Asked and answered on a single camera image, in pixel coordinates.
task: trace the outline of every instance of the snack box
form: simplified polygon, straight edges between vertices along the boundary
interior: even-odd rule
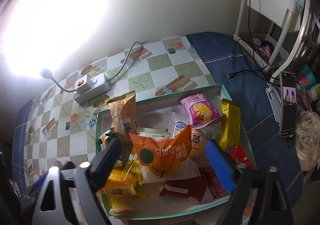
[[[136,120],[138,125],[165,130],[167,128],[170,111],[174,111],[179,117],[188,120],[187,111],[185,110],[184,106],[180,104],[180,99],[198,93],[205,93],[207,95],[207,99],[220,112],[222,98],[231,100],[223,85],[213,85],[146,99],[136,103]],[[107,109],[99,112],[96,127],[96,153],[100,152],[100,144],[102,143],[101,140],[99,140],[100,135],[105,130],[110,129],[111,125],[112,120],[110,110]],[[216,132],[215,136],[217,136],[215,139],[220,138],[220,130]],[[248,158],[251,160],[252,164],[255,166],[250,143],[242,123],[240,145],[244,149]],[[131,149],[131,143],[123,146],[122,159],[129,156]],[[135,200],[127,198],[128,204],[133,207],[134,210],[122,215],[108,214],[110,210],[108,198],[106,195],[102,194],[103,205],[106,213],[109,217],[117,219],[147,220],[171,218],[196,213],[215,207],[228,201],[230,197],[230,195],[226,193],[225,195],[222,194],[218,199],[213,199],[209,188],[207,188],[204,198],[201,202],[198,202],[195,199],[183,199],[171,196],[160,197],[159,193],[161,192],[164,183],[165,182],[144,184],[143,188],[149,194],[149,198]]]

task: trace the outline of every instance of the yellow snack bar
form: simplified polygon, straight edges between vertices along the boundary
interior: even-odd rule
[[[129,161],[124,167],[114,167],[105,186],[98,193],[113,196],[145,198],[142,191],[142,172],[137,159]]]
[[[118,215],[133,210],[121,196],[108,196],[108,201],[111,208],[109,214]]]
[[[221,123],[221,137],[219,145],[222,150],[227,147],[238,145],[240,138],[240,109],[237,103],[223,98],[221,110],[227,119]]]

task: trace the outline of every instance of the phone screen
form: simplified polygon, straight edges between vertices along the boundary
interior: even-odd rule
[[[296,76],[291,73],[281,73],[283,87],[283,118],[281,136],[295,133],[297,119]]]

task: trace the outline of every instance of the phone holder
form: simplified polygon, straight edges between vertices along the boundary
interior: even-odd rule
[[[266,93],[272,107],[275,121],[280,124],[281,119],[281,99],[280,93],[277,87],[270,86],[266,88]]]

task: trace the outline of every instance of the black cable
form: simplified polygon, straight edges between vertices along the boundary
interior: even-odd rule
[[[244,59],[245,59],[245,61],[246,61],[246,63],[247,63],[247,66],[248,66],[249,70],[240,70],[240,71],[237,71],[237,72],[233,72],[233,73],[230,73],[227,77],[228,77],[228,78],[233,78],[235,75],[237,75],[237,74],[239,74],[239,73],[243,73],[243,72],[253,72],[258,78],[263,79],[264,81],[268,82],[269,84],[272,84],[272,85],[274,85],[274,86],[278,86],[278,85],[275,85],[275,84],[273,84],[273,83],[270,83],[270,82],[267,81],[265,78],[262,78],[261,76],[259,76],[259,75],[257,75],[257,74],[255,73],[256,71],[262,71],[262,70],[264,70],[264,69],[269,65],[269,58],[268,58],[267,51],[265,50],[265,48],[263,48],[262,46],[259,46],[259,45],[256,45],[256,44],[252,43],[252,34],[251,34],[251,30],[250,30],[250,9],[251,9],[251,0],[249,0],[249,11],[248,11],[248,30],[249,30],[249,35],[250,35],[250,38],[251,38],[251,42],[250,42],[250,41],[247,41],[247,40],[244,40],[244,39],[241,39],[241,38],[239,38],[238,41],[237,41],[238,46],[239,46],[239,48],[240,48],[240,50],[241,50],[242,55],[244,56]],[[239,44],[239,41],[240,41],[240,40],[245,41],[245,42],[248,42],[248,43],[251,43],[251,44],[253,44],[255,47],[260,47],[260,48],[262,48],[262,49],[264,50],[265,55],[266,55],[266,58],[267,58],[267,64],[266,64],[264,67],[260,68],[260,69],[253,70],[253,69],[250,67],[249,63],[247,62],[247,59],[245,58],[245,54],[244,54],[244,52],[243,52],[243,50],[242,50],[242,48],[241,48],[241,45]],[[254,65],[256,66],[256,68],[258,68],[258,67],[257,67],[257,64],[256,64],[255,57],[254,57],[255,51],[254,51],[254,49],[252,49],[252,51],[253,51],[253,62],[254,62]]]
[[[249,10],[248,10],[248,31],[249,31],[250,40],[251,40],[250,43],[252,43],[252,34],[251,34],[251,30],[250,30],[250,9],[251,9],[251,0],[249,0]],[[254,51],[253,51],[253,62],[254,62],[254,65],[257,67],[256,60],[254,58]]]

